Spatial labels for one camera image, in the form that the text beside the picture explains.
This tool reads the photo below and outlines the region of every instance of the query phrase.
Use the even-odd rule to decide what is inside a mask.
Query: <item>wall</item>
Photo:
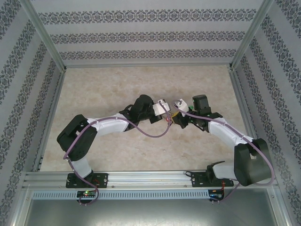
[[[230,63],[262,0],[33,0],[65,64]]]
[[[17,0],[0,0],[0,226],[32,165],[60,71]]]
[[[301,225],[301,7],[274,1],[236,68],[259,137],[268,141],[294,225]]]

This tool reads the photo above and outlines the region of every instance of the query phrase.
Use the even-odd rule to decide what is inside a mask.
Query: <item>metal panel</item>
[[[10,225],[24,225],[32,201],[32,191],[21,191]]]
[[[238,190],[225,203],[208,200],[102,200],[82,207],[71,200],[32,200],[27,226],[274,226],[266,191]]]
[[[287,212],[280,188],[269,188],[267,192],[278,225],[292,226],[292,221]]]

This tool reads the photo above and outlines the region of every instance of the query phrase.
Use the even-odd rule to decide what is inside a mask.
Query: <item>beige speckled floor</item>
[[[41,171],[70,171],[56,137],[77,114],[88,118],[111,116],[133,104],[141,94],[156,102],[206,94],[212,111],[245,132],[226,66],[120,67],[67,69]],[[149,121],[140,127],[162,133],[166,121]],[[231,160],[233,152],[218,138],[189,125],[172,125],[153,139],[133,129],[97,137],[87,158],[93,170],[197,170],[210,163]]]

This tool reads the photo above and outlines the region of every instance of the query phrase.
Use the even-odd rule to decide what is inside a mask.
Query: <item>connector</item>
[[[183,101],[183,99],[180,99],[180,101],[178,103],[176,103],[175,105],[177,106],[177,108],[179,108],[180,110],[182,110],[184,112],[189,111],[189,107],[188,107],[187,103],[185,101]]]
[[[152,106],[152,108],[154,109],[154,112],[155,112],[155,116],[165,114],[164,109],[159,104],[160,102],[168,112],[170,111],[168,103],[166,103],[164,100],[159,100],[157,104],[154,104]]]

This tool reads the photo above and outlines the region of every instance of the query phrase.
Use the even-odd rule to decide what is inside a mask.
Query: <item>purple cable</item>
[[[275,178],[275,172],[274,172],[274,169],[273,169],[273,166],[272,164],[269,162],[268,158],[262,153],[261,150],[259,150],[259,148],[257,148],[251,141],[249,141],[247,138],[245,138],[245,136],[243,134],[241,134],[240,132],[238,132],[234,127],[232,127],[231,125],[225,123],[225,122],[222,122],[222,121],[218,121],[216,119],[211,119],[211,118],[207,118],[207,117],[202,117],[202,116],[196,116],[196,115],[193,115],[193,114],[190,114],[190,113],[187,113],[185,111],[182,111],[180,110],[176,105],[175,103],[176,102],[181,102],[180,100],[175,100],[173,102],[173,105],[174,105],[174,108],[177,109],[179,112],[183,113],[183,114],[186,114],[192,118],[196,118],[196,119],[203,119],[203,120],[207,120],[207,121],[214,121],[216,123],[219,123],[223,126],[226,126],[228,127],[230,130],[232,130],[234,133],[236,133],[241,139],[243,139],[244,141],[246,141],[250,146],[252,146],[252,148],[255,149],[255,151],[258,152],[258,154],[264,159],[264,161],[267,163],[270,171],[271,171],[271,180],[265,184],[258,184],[258,183],[254,183],[255,185],[258,185],[258,186],[268,186],[268,185],[271,185],[273,182],[274,182],[274,178]]]
[[[86,181],[84,178],[82,178],[82,177],[78,174],[78,172],[75,170],[74,166],[72,165],[71,160],[70,160],[69,157],[68,157],[68,155],[69,155],[69,154],[71,153],[71,151],[72,151],[72,148],[75,146],[75,144],[76,144],[76,142],[79,140],[79,138],[83,135],[83,133],[84,133],[90,126],[94,125],[94,124],[97,123],[97,122],[104,121],[104,120],[109,120],[109,119],[116,119],[116,120],[123,120],[123,121],[126,121],[126,122],[128,122],[129,124],[131,124],[132,126],[134,126],[137,130],[139,130],[142,134],[144,134],[144,135],[146,135],[146,136],[148,136],[148,137],[151,137],[151,138],[159,138],[159,137],[162,137],[162,136],[164,136],[164,135],[168,132],[168,130],[169,130],[169,128],[170,128],[170,125],[171,125],[171,123],[172,123],[172,120],[171,120],[170,115],[169,115],[168,111],[166,110],[166,108],[161,104],[161,102],[159,102],[159,104],[160,104],[160,106],[163,108],[163,110],[165,111],[165,113],[166,113],[166,115],[167,115],[167,118],[168,118],[167,128],[166,128],[165,132],[162,133],[162,134],[160,134],[160,135],[157,135],[157,136],[149,135],[149,134],[145,133],[143,130],[141,130],[138,126],[136,126],[135,124],[133,124],[130,120],[124,119],[124,118],[120,118],[120,117],[106,117],[106,118],[102,118],[102,119],[98,119],[98,120],[96,120],[96,121],[93,121],[93,122],[91,122],[90,124],[88,124],[88,125],[87,125],[87,126],[86,126],[79,134],[78,134],[78,136],[75,138],[75,140],[73,141],[73,143],[72,143],[72,144],[70,145],[70,147],[68,148],[68,150],[67,150],[66,154],[64,155],[63,159],[64,159],[64,160],[66,160],[66,159],[68,160],[68,163],[69,163],[70,167],[72,168],[74,174],[75,174],[79,179],[81,179],[81,180],[82,180],[83,182],[85,182],[86,184],[88,184],[88,185],[92,186],[93,188],[95,188],[95,190],[96,190],[96,192],[97,192],[96,198],[93,199],[93,200],[92,200],[91,202],[89,202],[89,203],[85,203],[85,204],[81,203],[81,202],[80,202],[80,200],[81,200],[81,198],[82,198],[82,196],[81,196],[81,197],[79,198],[79,204],[80,204],[80,205],[85,205],[85,206],[87,206],[87,205],[90,205],[90,204],[94,203],[94,202],[98,199],[98,197],[99,197],[99,190],[98,190],[97,186],[95,186],[95,185],[91,184],[90,182]]]
[[[72,144],[70,145],[70,147],[68,148],[68,150],[67,150],[67,152],[65,153],[63,159],[64,159],[64,160],[67,159],[68,155],[70,154],[72,148],[75,146],[76,142],[79,140],[79,138],[83,135],[83,133],[84,133],[90,126],[94,125],[94,124],[97,123],[97,122],[101,122],[101,121],[105,121],[105,120],[109,120],[109,119],[116,119],[116,120],[126,121],[126,122],[128,122],[129,124],[131,124],[132,126],[134,126],[137,130],[139,130],[142,134],[144,134],[144,135],[146,135],[146,136],[148,136],[148,137],[151,137],[151,138],[159,138],[159,137],[164,136],[164,135],[168,132],[168,130],[169,130],[169,128],[170,128],[170,125],[171,125],[172,121],[171,121],[170,115],[169,115],[168,111],[165,109],[165,107],[161,104],[161,102],[159,102],[159,104],[160,104],[160,106],[164,109],[164,111],[165,111],[165,113],[166,113],[166,115],[167,115],[167,118],[168,118],[167,128],[166,128],[166,130],[165,130],[164,133],[162,133],[162,134],[160,134],[160,135],[157,135],[157,136],[153,136],[153,135],[147,134],[147,133],[145,133],[143,130],[141,130],[138,126],[136,126],[134,123],[132,123],[130,120],[124,119],[124,118],[120,118],[120,117],[106,117],[106,118],[98,119],[98,120],[96,120],[96,121],[91,122],[89,125],[87,125],[87,126],[86,126],[86,127],[78,134],[78,136],[75,138],[75,140],[73,141],[73,143],[72,143]]]
[[[227,200],[231,195],[233,195],[233,193],[236,191],[236,189],[240,186],[240,183],[238,183],[235,188],[229,193],[229,195],[227,195],[225,198],[223,198],[222,200],[220,200],[220,202],[223,202],[225,200]]]
[[[91,205],[91,204],[94,203],[94,202],[98,199],[98,197],[99,197],[99,190],[98,190],[97,186],[93,185],[92,183],[90,183],[90,182],[86,181],[84,178],[82,178],[82,177],[78,174],[78,172],[75,170],[75,168],[74,168],[74,166],[72,165],[72,162],[71,162],[70,159],[68,159],[68,163],[69,163],[69,165],[70,165],[72,171],[74,172],[74,174],[75,174],[79,179],[81,179],[81,180],[82,180],[83,182],[85,182],[86,184],[88,184],[88,185],[92,186],[93,188],[95,188],[96,193],[97,193],[97,196],[96,196],[95,199],[93,199],[91,202],[83,204],[83,203],[81,203],[81,201],[80,201],[81,198],[82,198],[83,196],[81,196],[81,197],[79,198],[79,204],[80,204],[80,205],[85,205],[85,206]]]

